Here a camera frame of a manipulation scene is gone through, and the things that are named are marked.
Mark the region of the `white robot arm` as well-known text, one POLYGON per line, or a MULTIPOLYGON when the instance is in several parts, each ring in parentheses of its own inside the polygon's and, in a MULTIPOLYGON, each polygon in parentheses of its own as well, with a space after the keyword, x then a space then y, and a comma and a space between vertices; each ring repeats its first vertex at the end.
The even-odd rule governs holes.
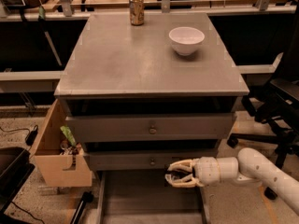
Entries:
POLYGON ((299 214, 299 182, 249 147, 241 149, 236 157, 202 157, 173 162, 166 169, 164 178, 174 188, 201 188, 224 180, 237 185, 262 182, 299 214))

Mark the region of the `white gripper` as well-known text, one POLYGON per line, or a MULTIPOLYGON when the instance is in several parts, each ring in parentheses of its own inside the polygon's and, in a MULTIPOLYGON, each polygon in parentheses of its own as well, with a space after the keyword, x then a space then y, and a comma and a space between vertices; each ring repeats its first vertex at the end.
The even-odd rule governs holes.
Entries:
POLYGON ((167 168, 168 172, 192 173, 193 170, 195 177, 187 175, 183 178, 174 178, 172 175, 166 175, 165 180, 174 188, 203 187, 221 180, 218 161, 213 157, 175 161, 167 168))

